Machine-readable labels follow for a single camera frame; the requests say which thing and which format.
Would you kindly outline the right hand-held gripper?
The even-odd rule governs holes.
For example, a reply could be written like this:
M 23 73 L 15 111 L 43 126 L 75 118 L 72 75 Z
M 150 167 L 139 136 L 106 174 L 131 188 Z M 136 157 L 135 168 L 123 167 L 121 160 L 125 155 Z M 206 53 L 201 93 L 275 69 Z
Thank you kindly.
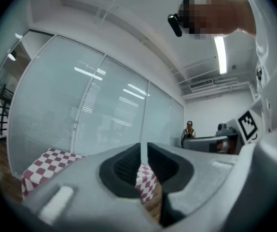
M 182 148 L 199 152 L 227 152 L 228 137 L 237 134 L 234 154 L 239 154 L 244 145 L 256 143 L 264 134 L 264 117 L 261 107 L 239 113 L 226 123 L 218 125 L 214 137 L 186 138 Z

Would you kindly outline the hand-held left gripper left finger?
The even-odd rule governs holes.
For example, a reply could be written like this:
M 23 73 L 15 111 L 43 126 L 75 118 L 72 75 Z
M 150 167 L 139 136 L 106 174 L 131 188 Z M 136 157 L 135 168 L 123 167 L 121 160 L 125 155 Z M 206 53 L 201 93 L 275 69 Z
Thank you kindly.
M 23 205 L 47 230 L 157 230 L 136 178 L 140 144 L 77 160 L 37 187 Z

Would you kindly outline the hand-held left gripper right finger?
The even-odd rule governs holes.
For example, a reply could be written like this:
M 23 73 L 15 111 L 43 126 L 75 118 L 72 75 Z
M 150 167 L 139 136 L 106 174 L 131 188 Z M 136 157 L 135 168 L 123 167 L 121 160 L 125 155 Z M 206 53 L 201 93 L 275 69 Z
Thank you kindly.
M 148 164 L 162 187 L 160 224 L 192 215 L 220 189 L 238 156 L 148 143 Z

